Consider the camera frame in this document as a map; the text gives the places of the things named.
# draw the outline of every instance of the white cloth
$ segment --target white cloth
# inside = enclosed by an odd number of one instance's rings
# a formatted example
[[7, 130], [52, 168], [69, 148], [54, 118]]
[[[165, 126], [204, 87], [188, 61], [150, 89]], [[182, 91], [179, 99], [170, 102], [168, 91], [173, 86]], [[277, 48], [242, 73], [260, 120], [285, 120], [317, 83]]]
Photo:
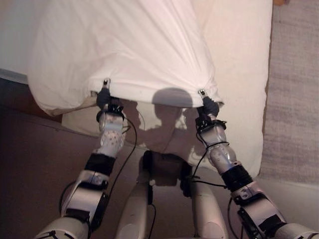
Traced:
[[221, 101], [213, 77], [189, 0], [51, 0], [28, 71], [44, 110], [80, 106], [106, 78], [114, 97], [198, 107], [201, 88]]
[[[225, 105], [218, 118], [227, 121], [226, 135], [247, 171], [257, 176], [263, 148], [272, 1], [194, 0], [194, 9], [215, 65], [215, 80]], [[98, 135], [98, 108], [63, 115], [62, 124]], [[124, 112], [138, 128], [139, 144], [175, 153], [195, 165], [204, 147], [195, 138], [196, 109], [124, 102]], [[134, 133], [127, 133], [133, 142]], [[205, 159], [201, 167], [212, 168]]]

